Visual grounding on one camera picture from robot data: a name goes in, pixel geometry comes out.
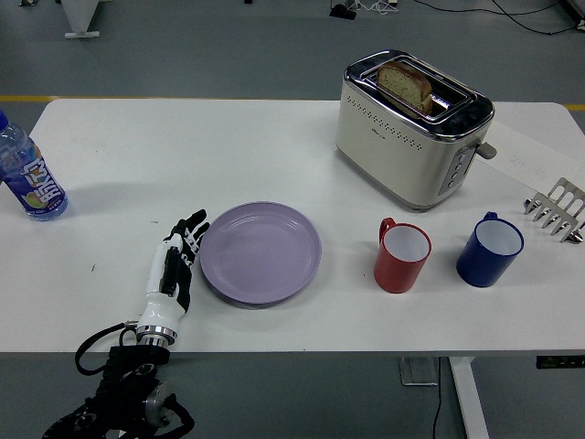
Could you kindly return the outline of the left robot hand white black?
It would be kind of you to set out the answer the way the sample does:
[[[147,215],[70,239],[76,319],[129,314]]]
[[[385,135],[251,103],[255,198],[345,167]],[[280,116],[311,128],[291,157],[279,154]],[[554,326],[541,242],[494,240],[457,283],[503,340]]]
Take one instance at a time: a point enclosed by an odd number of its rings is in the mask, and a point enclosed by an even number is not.
[[[164,327],[177,332],[179,319],[188,311],[192,268],[210,224],[201,209],[181,219],[159,244],[146,284],[146,308],[138,327]]]

